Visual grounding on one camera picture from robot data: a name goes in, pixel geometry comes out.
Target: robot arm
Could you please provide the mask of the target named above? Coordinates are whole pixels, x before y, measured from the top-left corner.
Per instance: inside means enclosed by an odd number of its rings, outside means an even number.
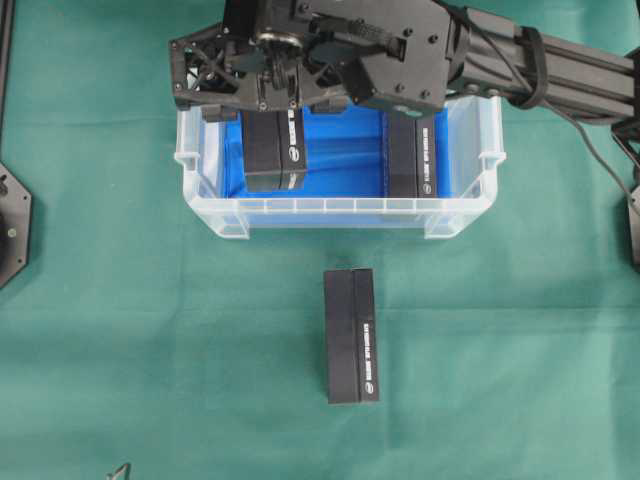
[[[171,41],[170,55],[178,107],[206,105],[221,119],[303,106],[332,113],[347,99],[419,117],[454,91],[522,108],[547,102],[640,138],[636,52],[619,57],[440,1],[227,0],[222,23]]]

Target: black rectangular box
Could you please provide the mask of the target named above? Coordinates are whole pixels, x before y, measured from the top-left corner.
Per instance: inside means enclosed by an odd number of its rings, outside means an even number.
[[[330,404],[377,402],[373,270],[339,270],[324,275]]]
[[[436,198],[435,119],[387,117],[390,198]]]
[[[303,186],[307,153],[302,110],[242,112],[242,145],[250,192]]]

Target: plastic bin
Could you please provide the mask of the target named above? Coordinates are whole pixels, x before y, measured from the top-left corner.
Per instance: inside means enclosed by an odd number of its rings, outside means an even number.
[[[223,199],[224,124],[207,124],[199,108],[178,112],[175,160],[183,167],[184,198],[229,239],[248,239],[252,228],[415,228],[426,239],[451,238],[496,200],[497,166],[506,154],[498,98],[451,102],[448,115],[453,198]]]

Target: green cloth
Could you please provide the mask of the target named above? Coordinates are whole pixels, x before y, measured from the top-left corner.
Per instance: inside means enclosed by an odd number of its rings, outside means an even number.
[[[224,241],[181,197],[167,65],[223,1],[17,3],[1,158],[35,210],[29,267],[0,292],[0,478],[125,461],[134,480],[640,478],[640,276],[622,196],[571,126],[505,104],[499,199],[450,241]],[[640,43],[630,0],[469,3]],[[327,405],[337,267],[375,269],[377,405]]]

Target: metal bracket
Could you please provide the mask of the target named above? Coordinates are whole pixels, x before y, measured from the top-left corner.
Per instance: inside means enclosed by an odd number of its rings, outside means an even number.
[[[0,288],[29,261],[31,193],[0,164]]]

